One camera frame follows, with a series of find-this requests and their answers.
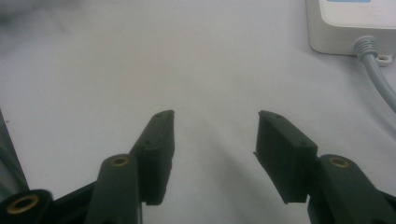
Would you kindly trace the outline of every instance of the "gray cable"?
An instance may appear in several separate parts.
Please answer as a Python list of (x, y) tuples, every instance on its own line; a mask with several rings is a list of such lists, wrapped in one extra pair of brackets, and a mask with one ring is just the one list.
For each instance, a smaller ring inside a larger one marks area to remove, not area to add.
[(370, 79), (373, 81), (376, 89), (382, 98), (387, 102), (390, 108), (396, 113), (396, 91), (389, 85), (388, 81), (382, 75), (379, 69), (376, 57), (376, 41), (372, 36), (364, 36), (355, 44), (355, 50), (359, 60), (364, 63)]

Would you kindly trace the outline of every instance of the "white power strip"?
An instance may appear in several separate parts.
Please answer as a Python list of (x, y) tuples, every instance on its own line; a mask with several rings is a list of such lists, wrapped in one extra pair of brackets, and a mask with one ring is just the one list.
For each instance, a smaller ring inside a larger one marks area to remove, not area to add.
[(377, 42), (378, 59), (396, 54), (396, 0), (306, 0), (309, 42), (322, 53), (356, 55), (356, 41)]

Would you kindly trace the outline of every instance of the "blue sticker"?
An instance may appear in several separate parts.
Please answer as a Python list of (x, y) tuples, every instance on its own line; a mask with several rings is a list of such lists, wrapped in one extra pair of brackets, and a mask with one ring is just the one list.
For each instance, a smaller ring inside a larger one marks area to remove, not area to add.
[(327, 0), (329, 2), (371, 2), (371, 0)]

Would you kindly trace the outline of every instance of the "white table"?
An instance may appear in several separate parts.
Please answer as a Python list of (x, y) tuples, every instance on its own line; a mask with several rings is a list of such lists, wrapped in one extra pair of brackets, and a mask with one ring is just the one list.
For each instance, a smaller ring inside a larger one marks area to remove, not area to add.
[(173, 171), (145, 223), (309, 223), (252, 154), (270, 110), (396, 195), (395, 114), (356, 58), (307, 37), (304, 0), (58, 1), (2, 23), (0, 106), (30, 187), (91, 183), (173, 109)]

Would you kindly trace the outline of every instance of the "power strip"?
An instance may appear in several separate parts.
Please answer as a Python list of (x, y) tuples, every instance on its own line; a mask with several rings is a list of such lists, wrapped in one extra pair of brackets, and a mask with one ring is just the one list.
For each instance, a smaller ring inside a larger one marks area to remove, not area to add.
[(378, 61), (396, 54), (395, 0), (306, 0), (311, 47), (322, 53), (356, 55), (362, 36), (376, 39)]

